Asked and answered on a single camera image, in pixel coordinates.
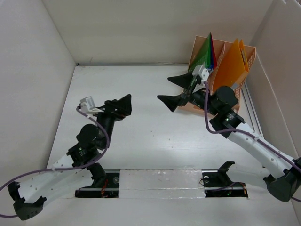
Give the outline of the blue folder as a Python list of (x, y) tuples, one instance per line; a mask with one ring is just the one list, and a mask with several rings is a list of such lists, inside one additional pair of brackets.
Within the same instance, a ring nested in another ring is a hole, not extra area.
[(210, 48), (210, 68), (213, 70), (216, 66), (216, 57), (213, 46)]

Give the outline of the green folder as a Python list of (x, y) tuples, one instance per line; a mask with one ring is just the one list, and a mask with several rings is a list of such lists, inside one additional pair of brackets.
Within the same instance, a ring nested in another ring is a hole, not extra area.
[(210, 48), (211, 48), (211, 41), (210, 41), (210, 34), (206, 38), (204, 44), (196, 54), (192, 64), (189, 66), (188, 72), (192, 72), (197, 65), (203, 65), (205, 68), (208, 69), (209, 72), (212, 71), (210, 68)]

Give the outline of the red folder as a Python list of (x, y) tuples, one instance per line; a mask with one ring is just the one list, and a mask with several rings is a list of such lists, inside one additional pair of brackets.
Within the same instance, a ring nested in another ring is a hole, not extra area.
[(212, 34), (210, 34), (210, 41), (211, 41), (212, 69), (214, 69), (217, 66), (217, 60), (216, 60), (216, 56), (215, 56)]

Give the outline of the orange folder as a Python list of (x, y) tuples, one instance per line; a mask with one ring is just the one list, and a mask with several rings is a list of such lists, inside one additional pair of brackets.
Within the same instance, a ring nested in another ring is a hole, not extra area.
[(235, 89), (248, 74), (249, 66), (245, 46), (243, 40), (238, 41), (236, 38), (219, 65), (212, 92), (216, 92), (221, 86)]

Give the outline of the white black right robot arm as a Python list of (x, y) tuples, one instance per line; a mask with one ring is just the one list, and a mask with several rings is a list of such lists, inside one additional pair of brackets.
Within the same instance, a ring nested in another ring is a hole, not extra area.
[(218, 187), (215, 191), (238, 183), (247, 183), (266, 189), (273, 197), (288, 202), (301, 185), (301, 160), (276, 149), (245, 122), (232, 108), (238, 102), (235, 92), (221, 86), (213, 94), (201, 75), (191, 73), (169, 77), (168, 81), (183, 88), (177, 96), (158, 95), (170, 111), (187, 103), (204, 110), (205, 127), (211, 134), (220, 134), (237, 144), (255, 158), (261, 167), (246, 171), (234, 161), (226, 161), (216, 171), (217, 179), (205, 184)]

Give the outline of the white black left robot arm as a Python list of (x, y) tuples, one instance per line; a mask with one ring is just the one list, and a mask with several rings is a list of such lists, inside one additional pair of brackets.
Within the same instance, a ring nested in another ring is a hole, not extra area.
[(13, 179), (6, 186), (21, 221), (38, 215), (43, 208), (71, 190), (98, 187), (106, 182), (106, 173), (98, 162), (110, 147), (114, 124), (131, 115), (132, 96), (107, 100), (97, 107), (92, 97), (81, 99), (76, 110), (91, 120), (76, 136), (77, 143), (49, 169), (32, 172), (24, 182)]

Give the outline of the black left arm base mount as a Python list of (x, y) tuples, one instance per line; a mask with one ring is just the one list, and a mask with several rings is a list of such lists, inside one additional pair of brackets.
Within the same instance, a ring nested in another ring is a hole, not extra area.
[(93, 182), (75, 191), (76, 198), (118, 198), (120, 170), (105, 171), (100, 163), (94, 163), (87, 168)]

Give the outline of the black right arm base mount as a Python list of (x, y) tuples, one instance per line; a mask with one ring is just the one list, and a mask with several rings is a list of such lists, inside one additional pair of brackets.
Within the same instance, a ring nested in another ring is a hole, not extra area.
[(219, 169), (203, 169), (199, 184), (204, 187), (206, 198), (247, 198), (246, 184), (233, 182), (226, 174), (234, 161), (226, 161)]

